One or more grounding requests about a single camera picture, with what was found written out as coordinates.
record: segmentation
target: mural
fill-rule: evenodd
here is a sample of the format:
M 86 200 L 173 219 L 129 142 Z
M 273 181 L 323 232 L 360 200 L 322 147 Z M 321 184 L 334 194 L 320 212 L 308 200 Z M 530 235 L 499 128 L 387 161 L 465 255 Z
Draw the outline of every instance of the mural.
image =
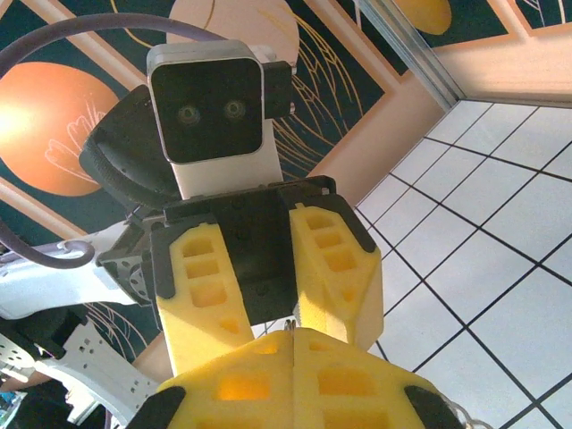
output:
M 117 103 L 111 89 L 84 71 L 31 62 L 0 80 L 0 100 L 0 156 L 20 180 L 67 197 L 99 189 L 79 156 L 89 133 Z
M 359 2 L 354 0 L 336 0 L 344 12 L 356 23 L 361 32 L 372 42 L 379 53 L 384 57 L 391 67 L 399 74 L 403 74 L 408 70 L 408 67 L 403 63 L 400 56 L 393 50 L 387 40 L 377 31 L 364 13 L 359 8 Z
M 430 47 L 508 34 L 487 0 L 394 0 Z
M 572 22 L 572 0 L 517 0 L 532 29 Z

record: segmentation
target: yellow foam block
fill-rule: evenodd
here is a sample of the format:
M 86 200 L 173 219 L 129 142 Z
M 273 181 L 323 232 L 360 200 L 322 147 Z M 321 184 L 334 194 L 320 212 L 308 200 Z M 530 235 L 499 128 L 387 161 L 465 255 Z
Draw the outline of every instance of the yellow foam block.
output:
M 369 349 L 383 331 L 381 252 L 364 251 L 342 217 L 297 205 L 290 228 L 302 327 Z
M 274 332 L 161 385 L 186 395 L 170 429 L 291 429 L 292 334 Z
M 172 370 L 181 374 L 254 340 L 218 225 L 201 224 L 170 246 L 175 295 L 157 297 Z
M 161 385 L 186 394 L 169 429 L 424 429 L 418 375 L 320 332 L 273 332 Z
M 294 429 L 424 429 L 403 389 L 418 375 L 309 329 L 294 339 Z

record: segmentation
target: white camera housing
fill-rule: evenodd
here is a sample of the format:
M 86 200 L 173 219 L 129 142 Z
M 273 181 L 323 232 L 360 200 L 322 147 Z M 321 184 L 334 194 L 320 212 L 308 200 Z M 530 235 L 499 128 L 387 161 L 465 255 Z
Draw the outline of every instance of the white camera housing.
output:
M 172 165 L 183 199 L 249 189 L 283 180 L 273 135 L 272 120 L 266 120 L 264 116 L 264 73 L 262 64 L 257 59 L 257 56 L 247 45 L 238 40 L 159 45 L 154 46 L 149 51 L 147 55 L 147 76 L 157 128 L 164 155 Z M 259 100 L 257 81 L 255 79 L 247 79 L 245 75 L 233 75 L 233 67 L 236 70 L 249 70 L 251 72 L 250 78 L 253 76 L 252 72 L 256 74 L 256 70 L 259 71 Z M 207 73 L 202 77 L 188 73 L 194 70 L 212 71 L 212 73 Z M 220 84 L 208 80 L 210 75 L 216 78 L 219 74 L 223 77 Z M 203 85 L 196 83 L 196 80 L 202 79 L 205 80 L 204 90 Z M 222 102 L 223 98 L 226 97 L 226 92 L 237 90 L 239 92 L 242 91 L 244 95 L 245 89 L 243 85 L 247 86 L 249 84 L 248 96 L 252 96 L 250 103 L 254 107 L 248 108 L 249 104 L 245 102 L 246 109 L 243 110 L 247 111 L 247 116 L 245 116 L 245 122 L 237 126 L 242 127 L 242 129 L 247 126 L 250 132 L 249 135 L 256 134 L 257 137 L 255 139 L 260 139 L 261 141 L 257 142 L 248 139 L 248 142 L 245 142 L 242 141 L 244 139 L 235 139 L 231 141 L 230 145 L 227 144 L 224 147 L 221 141 L 205 141 L 205 139 L 202 139 L 203 135 L 205 135 L 206 140 L 209 140 L 208 135 L 210 133 L 216 135 L 217 132 L 222 132 L 216 129 L 218 128 L 216 125 L 212 125 L 215 123 L 214 121 L 221 123 L 224 130 L 230 130 L 230 133 L 233 132 L 233 124 L 228 116 L 226 119 L 216 116 L 220 114 L 220 109 L 218 109 L 216 103 L 220 104 Z M 209 85 L 215 85 L 214 90 L 209 90 Z M 182 109 L 180 104 L 182 97 L 184 98 L 185 96 L 181 93 L 184 93 L 186 90 L 193 94 L 193 97 L 191 97 L 193 99 L 188 100 L 190 105 L 194 105 L 195 102 L 204 105 L 208 99 L 214 100 L 213 105 L 216 105 L 217 108 L 209 107 L 206 112 L 200 112 L 196 109 L 199 111 L 199 114 L 196 115 L 198 117 L 197 123 L 205 119 L 205 123 L 201 123 L 200 126 L 207 128 L 182 130 L 184 125 L 180 123 L 175 124 L 174 119 L 172 119 L 177 116 L 173 113 L 177 112 L 175 109 Z M 261 109 L 260 112 L 252 112 L 257 110 L 258 107 Z M 188 108 L 185 105 L 184 108 L 187 109 L 185 112 L 190 112 L 190 115 L 194 113 L 195 107 Z M 189 123 L 191 127 L 195 125 L 192 118 Z M 178 127 L 180 132 L 172 133 L 172 127 Z M 223 137 L 229 137 L 228 134 L 224 133 Z M 232 152 L 235 147 L 244 146 L 245 143 L 250 149 L 256 147 L 256 150 L 244 148 L 243 152 L 245 153 L 237 155 L 228 155 L 224 152 L 227 149 Z M 194 154 L 193 147 L 202 147 L 202 149 L 198 149 L 202 150 L 202 154 L 200 156 Z M 177 152 L 179 149 L 186 151 L 186 155 L 180 156 L 179 152 Z M 188 154 L 191 154 L 191 158 L 203 156 L 204 159 L 187 161 L 186 156 Z

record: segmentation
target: white tiled floor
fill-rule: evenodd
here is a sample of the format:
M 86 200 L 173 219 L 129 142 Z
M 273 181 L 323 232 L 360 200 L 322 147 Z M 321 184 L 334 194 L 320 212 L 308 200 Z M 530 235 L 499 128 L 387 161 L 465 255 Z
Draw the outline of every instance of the white tiled floor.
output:
M 572 179 L 572 146 L 569 146 L 562 152 L 562 155 L 548 164 L 545 171 Z
M 408 371 L 429 358 L 461 327 L 425 286 L 403 299 L 384 322 L 380 338 L 383 350 L 390 362 Z
M 428 137 L 455 143 L 473 123 L 491 107 L 491 103 L 476 101 L 458 103 L 432 130 Z
M 572 233 L 572 183 L 539 175 L 484 228 L 534 259 Z
M 533 409 L 513 424 L 510 429 L 554 429 L 554 426 L 543 416 L 543 413 L 538 409 Z
M 387 244 L 387 241 L 385 241 L 382 236 L 379 235 L 375 228 L 369 229 L 368 232 L 372 239 L 374 239 L 377 247 L 382 251 L 382 257 L 387 257 L 391 252 L 391 247 L 389 244 Z
M 471 326 L 538 398 L 572 372 L 570 308 L 572 288 L 536 269 Z
M 395 246 L 436 206 L 423 194 L 410 189 L 375 223 L 375 228 Z
M 494 105 L 455 145 L 489 155 L 535 109 L 530 105 Z
M 488 159 L 443 204 L 480 225 L 533 175 L 524 168 Z
M 377 343 L 374 343 L 374 345 L 368 350 L 368 353 L 371 353 L 372 355 L 377 356 L 380 359 L 383 359 L 382 352 L 379 350 L 379 346 L 377 345 Z
M 415 187 L 442 201 L 483 160 L 484 156 L 453 147 L 417 181 Z
M 572 109 L 541 107 L 492 154 L 542 168 L 572 140 Z
M 441 350 L 418 372 L 471 416 L 500 427 L 530 404 L 467 332 Z
M 553 393 L 543 406 L 562 427 L 572 427 L 572 382 Z
M 569 239 L 544 264 L 567 279 L 572 279 L 572 239 Z
M 421 174 L 427 171 L 432 163 L 443 155 L 447 147 L 431 140 L 421 140 L 421 143 L 395 167 L 393 174 L 407 183 L 413 183 Z
M 397 250 L 425 276 L 474 230 L 469 223 L 437 207 L 398 245 Z
M 407 190 L 408 187 L 403 182 L 391 176 L 386 177 L 357 208 L 371 223 L 375 223 Z
M 519 254 L 478 231 L 427 281 L 469 322 L 532 267 Z
M 390 253 L 383 260 L 383 308 L 385 311 L 392 308 L 419 282 L 419 278 L 397 253 Z
M 399 254 L 386 253 L 383 260 L 385 310 L 395 307 L 385 317 L 380 342 L 398 366 L 410 370 L 427 360 L 420 374 L 473 417 L 507 429 L 505 423 L 530 405 L 520 386 L 538 398 L 565 384 L 572 372 L 572 240 L 553 252 L 572 233 L 572 182 L 566 179 L 572 176 L 572 146 L 565 149 L 572 140 L 572 110 L 461 102 L 430 136 L 454 146 L 422 140 L 386 179 L 388 190 L 360 204 L 393 245 L 407 236 L 396 247 Z M 499 160 L 487 159 L 465 177 L 474 163 L 458 157 L 461 151 L 492 153 Z M 547 173 L 531 171 L 558 152 Z M 401 180 L 413 187 L 407 190 Z M 458 188 L 435 206 L 414 191 L 417 186 L 437 200 Z M 395 203 L 398 198 L 405 199 Z M 464 220 L 480 225 L 490 216 L 486 233 Z M 552 252 L 544 264 L 559 277 L 533 269 L 531 262 Z M 425 281 L 446 306 L 417 285 L 419 277 L 400 255 L 422 277 L 442 262 Z M 471 332 L 487 350 L 470 333 L 458 334 L 462 326 L 455 315 L 464 323 L 475 319 Z M 371 352 L 380 355 L 376 348 Z M 567 429 L 571 383 L 543 401 Z M 510 429 L 554 427 L 535 408 Z

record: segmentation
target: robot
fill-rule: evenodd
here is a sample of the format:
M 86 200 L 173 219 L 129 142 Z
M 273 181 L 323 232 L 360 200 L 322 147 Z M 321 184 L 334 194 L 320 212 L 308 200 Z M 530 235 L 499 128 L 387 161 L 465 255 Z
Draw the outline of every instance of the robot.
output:
M 267 46 L 159 17 L 69 21 L 8 46 L 2 73 L 86 30 L 199 41 L 153 47 L 148 87 L 81 153 L 126 222 L 37 249 L 0 224 L 13 251 L 0 257 L 5 372 L 83 388 L 129 429 L 460 429 L 431 383 L 367 354 L 383 331 L 381 254 L 334 180 L 282 180 L 272 119 L 292 112 L 295 68 Z M 69 307 L 94 301 L 152 306 L 174 377 L 157 387 Z M 254 339 L 250 326 L 289 315 Z

